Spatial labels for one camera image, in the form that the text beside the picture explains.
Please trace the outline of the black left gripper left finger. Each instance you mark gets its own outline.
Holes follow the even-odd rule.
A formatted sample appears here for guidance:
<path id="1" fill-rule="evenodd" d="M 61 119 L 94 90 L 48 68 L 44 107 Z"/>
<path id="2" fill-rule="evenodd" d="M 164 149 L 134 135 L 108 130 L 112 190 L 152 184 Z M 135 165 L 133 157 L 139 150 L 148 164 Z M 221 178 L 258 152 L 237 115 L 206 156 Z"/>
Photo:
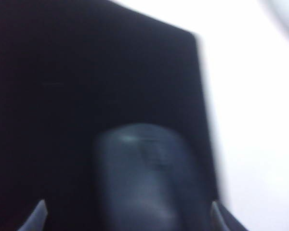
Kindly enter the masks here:
<path id="1" fill-rule="evenodd" d="M 43 231 L 48 216 L 45 200 L 40 200 L 17 231 Z"/>

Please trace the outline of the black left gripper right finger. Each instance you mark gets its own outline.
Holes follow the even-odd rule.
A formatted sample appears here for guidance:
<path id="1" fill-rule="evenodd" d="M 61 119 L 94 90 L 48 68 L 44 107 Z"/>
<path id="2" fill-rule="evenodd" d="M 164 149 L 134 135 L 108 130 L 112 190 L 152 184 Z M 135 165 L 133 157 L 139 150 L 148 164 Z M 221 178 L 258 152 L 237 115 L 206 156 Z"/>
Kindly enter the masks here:
<path id="1" fill-rule="evenodd" d="M 210 210 L 212 231 L 248 231 L 219 201 Z"/>

